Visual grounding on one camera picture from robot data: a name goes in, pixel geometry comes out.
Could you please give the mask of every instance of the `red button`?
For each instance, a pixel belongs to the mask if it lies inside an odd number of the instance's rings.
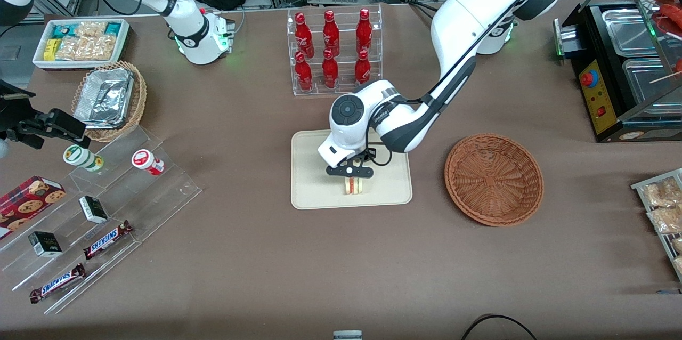
[[[592,76],[592,74],[589,72],[580,76],[580,84],[584,85],[585,87],[592,84],[592,80],[594,80],[594,76]]]

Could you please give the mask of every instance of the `yellow control panel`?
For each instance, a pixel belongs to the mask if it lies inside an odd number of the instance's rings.
[[[603,133],[616,124],[617,119],[596,60],[580,73],[578,80],[580,80],[582,94],[587,102],[592,125],[597,134]]]

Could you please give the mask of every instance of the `small bottle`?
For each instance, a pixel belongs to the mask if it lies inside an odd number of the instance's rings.
[[[339,79],[339,65],[334,60],[334,53],[329,48],[324,51],[322,72],[324,73],[324,85],[330,90],[335,89]]]
[[[95,155],[79,145],[72,145],[64,151],[63,159],[66,163],[85,168],[88,172],[97,172],[104,166],[104,158]]]
[[[370,10],[363,8],[360,10],[360,21],[358,28],[355,29],[355,49],[360,51],[370,50],[372,46],[372,25],[370,24]]]
[[[294,70],[296,71],[296,80],[299,82],[299,87],[303,92],[310,92],[312,90],[312,71],[310,66],[305,61],[305,56],[301,51],[296,51],[294,58],[296,59]]]
[[[324,47],[331,50],[334,56],[339,56],[341,53],[341,41],[339,39],[339,26],[334,21],[334,11],[324,11],[324,28],[322,29],[324,35]]]
[[[133,167],[149,172],[154,176],[161,175],[161,172],[166,168],[164,161],[154,156],[149,150],[137,150],[132,155],[130,162]]]
[[[294,19],[296,19],[296,44],[299,46],[299,50],[305,53],[306,58],[312,59],[315,56],[315,48],[312,46],[310,27],[305,24],[305,15],[298,12]]]
[[[355,63],[355,84],[361,85],[370,80],[370,70],[372,65],[367,60],[367,50],[358,53],[358,61]]]

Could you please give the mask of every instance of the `small black box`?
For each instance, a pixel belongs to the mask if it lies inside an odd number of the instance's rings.
[[[57,257],[61,255],[61,248],[53,233],[35,231],[29,235],[29,242],[31,242],[38,256]]]
[[[104,207],[98,199],[92,196],[83,196],[78,201],[86,219],[95,224],[107,222],[107,212],[104,211]]]

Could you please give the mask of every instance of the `emergency stop button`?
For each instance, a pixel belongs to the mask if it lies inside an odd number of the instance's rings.
[[[599,74],[595,70],[589,70],[580,76],[580,84],[587,88],[594,88],[599,81]]]

